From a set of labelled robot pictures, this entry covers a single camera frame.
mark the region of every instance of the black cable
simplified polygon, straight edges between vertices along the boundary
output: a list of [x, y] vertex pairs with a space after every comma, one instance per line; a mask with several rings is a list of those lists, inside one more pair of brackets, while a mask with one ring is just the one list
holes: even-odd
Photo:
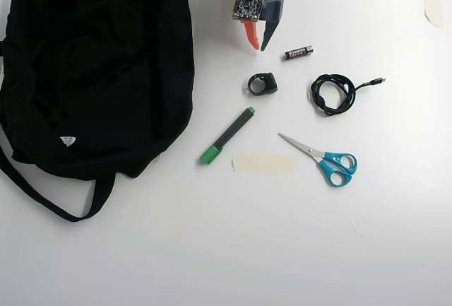
[[[337, 114], [342, 114], [347, 112], [355, 103], [356, 99], [356, 91], [360, 88], [367, 87], [367, 86], [375, 86], [379, 85], [380, 83], [383, 83], [386, 81], [385, 78], [376, 78], [375, 80], [363, 83], [362, 85], [355, 88], [355, 85], [353, 82], [346, 78], [343, 75], [333, 74], [333, 75], [322, 75], [319, 76], [317, 80], [312, 83], [311, 91], [312, 91], [312, 99], [316, 103], [317, 106], [321, 110], [325, 112], [325, 114], [329, 117]], [[331, 108], [328, 107], [325, 103], [325, 100], [320, 95], [320, 88], [325, 82], [331, 82], [337, 85], [345, 94], [345, 99], [342, 101], [342, 103], [339, 105], [338, 108]]]

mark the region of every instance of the circuit board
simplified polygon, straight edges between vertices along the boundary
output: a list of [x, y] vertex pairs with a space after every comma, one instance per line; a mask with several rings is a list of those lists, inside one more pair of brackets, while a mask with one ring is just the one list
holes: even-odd
[[235, 2], [232, 18], [234, 20], [244, 20], [257, 22], [261, 17], [263, 2], [265, 0], [237, 0]]

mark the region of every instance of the black bag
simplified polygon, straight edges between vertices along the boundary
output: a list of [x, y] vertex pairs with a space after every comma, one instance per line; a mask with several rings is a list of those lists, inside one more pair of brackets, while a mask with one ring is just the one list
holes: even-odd
[[71, 222], [94, 216], [117, 172], [137, 177], [183, 132], [194, 79], [188, 0], [12, 0], [0, 122], [13, 159], [96, 180], [78, 218], [36, 192], [0, 149], [0, 169]]

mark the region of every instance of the cable connector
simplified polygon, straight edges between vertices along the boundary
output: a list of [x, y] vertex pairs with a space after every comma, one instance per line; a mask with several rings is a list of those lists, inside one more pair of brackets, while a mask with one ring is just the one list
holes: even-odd
[[374, 79], [374, 80], [372, 80], [372, 81], [363, 83], [362, 85], [360, 85], [360, 86], [357, 87], [356, 89], [358, 90], [358, 89], [360, 89], [360, 88], [367, 87], [367, 86], [380, 85], [380, 84], [382, 84], [382, 83], [385, 82], [385, 81], [386, 81], [385, 78], [376, 78], [376, 79]]

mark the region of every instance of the black ring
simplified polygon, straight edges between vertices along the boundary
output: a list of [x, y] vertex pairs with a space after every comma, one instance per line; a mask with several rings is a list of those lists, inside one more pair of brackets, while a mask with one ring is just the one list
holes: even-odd
[[[256, 93], [251, 89], [253, 82], [256, 80], [261, 80], [265, 83], [266, 87], [259, 93]], [[248, 89], [251, 94], [254, 96], [262, 96], [265, 94], [272, 94], [276, 91], [278, 91], [278, 85], [276, 84], [275, 77], [272, 73], [260, 73], [256, 74], [255, 76], [252, 76], [248, 81]]]

